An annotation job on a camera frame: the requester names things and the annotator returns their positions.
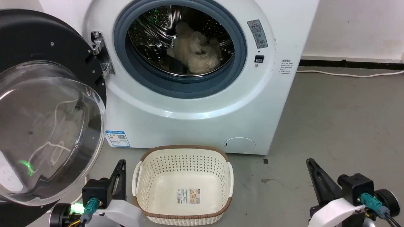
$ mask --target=metal hinge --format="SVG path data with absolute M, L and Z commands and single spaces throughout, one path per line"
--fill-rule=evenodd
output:
M 91 42 L 93 45 L 93 54 L 100 60 L 102 76 L 105 77 L 108 74 L 115 74 L 102 33 L 92 32 Z

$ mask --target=beige plush toy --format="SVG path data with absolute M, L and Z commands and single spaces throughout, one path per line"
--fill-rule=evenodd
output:
M 172 48 L 167 54 L 189 68 L 194 74 L 210 72 L 220 66 L 221 52 L 219 42 L 196 32 L 185 22 L 179 22 L 175 27 L 177 36 Z

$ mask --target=gray floor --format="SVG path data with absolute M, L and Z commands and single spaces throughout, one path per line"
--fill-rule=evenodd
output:
M 390 72 L 317 70 L 360 75 Z M 375 182 L 376 189 L 389 189 L 402 199 L 403 87 L 403 75 L 362 79 L 297 74 L 269 154 L 229 154 L 235 176 L 233 200 L 212 226 L 307 226 L 309 208 L 317 205 L 307 158 L 314 158 L 335 180 L 341 174 L 360 172 Z M 131 198 L 131 173 L 144 152 L 105 143 L 90 176 L 109 177 L 117 161 L 126 159 Z M 66 202 L 78 194 L 79 190 L 71 192 Z M 396 219 L 404 224 L 404 216 Z M 30 227 L 46 226 L 47 220 L 45 215 Z M 160 226 L 148 220 L 145 225 Z M 388 224 L 378 221 L 377 226 Z

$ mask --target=barcode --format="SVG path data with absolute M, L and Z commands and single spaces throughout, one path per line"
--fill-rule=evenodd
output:
M 181 191 L 180 190 L 177 192 L 177 203 L 178 204 L 181 203 Z

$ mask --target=stain on floor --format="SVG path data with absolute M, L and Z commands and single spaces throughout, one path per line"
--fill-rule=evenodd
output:
M 265 179 L 261 179 L 261 182 L 262 183 L 267 183 L 268 181 L 273 181 L 274 179 L 272 179 L 272 178 L 265 178 Z

